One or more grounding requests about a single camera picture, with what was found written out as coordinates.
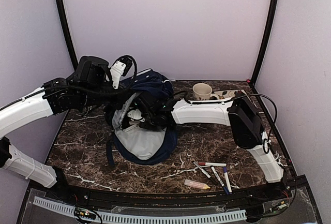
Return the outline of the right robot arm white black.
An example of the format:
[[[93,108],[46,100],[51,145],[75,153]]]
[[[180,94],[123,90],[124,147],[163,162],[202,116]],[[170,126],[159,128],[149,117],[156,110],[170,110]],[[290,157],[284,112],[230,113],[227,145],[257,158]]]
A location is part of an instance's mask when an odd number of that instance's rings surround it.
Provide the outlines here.
[[[141,93],[131,106],[139,111],[139,117],[144,121],[142,127],[147,129],[186,123],[231,127],[235,144],[254,157],[270,183],[264,188],[264,196],[275,200],[283,193],[283,165],[270,147],[270,132],[265,130],[250,95],[237,92],[232,98],[220,100],[189,100],[186,97],[158,100],[149,93]]]

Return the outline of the navy blue student backpack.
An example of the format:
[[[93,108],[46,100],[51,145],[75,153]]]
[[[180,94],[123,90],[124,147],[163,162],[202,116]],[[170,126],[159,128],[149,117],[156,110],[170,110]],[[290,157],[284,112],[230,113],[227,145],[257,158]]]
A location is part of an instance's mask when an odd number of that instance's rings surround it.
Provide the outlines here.
[[[131,78],[124,79],[120,85],[126,87],[130,81]],[[171,81],[152,69],[146,69],[137,74],[132,87],[117,102],[104,107],[106,122],[112,129],[111,140],[106,143],[106,156],[112,167],[115,165],[112,148],[116,148],[128,161],[151,166],[168,159],[177,146],[176,125],[156,131],[139,126],[128,132],[123,131],[129,124],[127,112],[133,108],[133,101],[141,93],[149,93],[158,100],[174,98]]]

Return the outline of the yellow tip highlighter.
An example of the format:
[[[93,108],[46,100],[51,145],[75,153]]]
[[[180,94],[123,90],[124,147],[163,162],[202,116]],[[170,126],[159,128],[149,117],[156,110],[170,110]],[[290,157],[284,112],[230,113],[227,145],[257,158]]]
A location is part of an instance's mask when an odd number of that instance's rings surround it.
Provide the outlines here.
[[[192,181],[192,180],[185,180],[184,185],[189,186],[189,187],[193,187],[193,188],[197,188],[197,189],[203,189],[203,190],[210,189],[210,187],[207,184]]]

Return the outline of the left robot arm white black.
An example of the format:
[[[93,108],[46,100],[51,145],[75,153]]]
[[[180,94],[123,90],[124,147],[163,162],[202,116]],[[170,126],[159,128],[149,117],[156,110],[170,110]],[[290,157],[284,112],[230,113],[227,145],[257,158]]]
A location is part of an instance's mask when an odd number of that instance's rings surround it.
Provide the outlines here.
[[[73,190],[67,186],[62,169],[25,155],[6,136],[36,120],[71,109],[89,112],[102,105],[118,106],[128,95],[137,71],[130,55],[119,57],[112,66],[102,58],[83,56],[69,77],[53,79],[1,107],[1,168],[52,188],[60,200],[69,201]]]

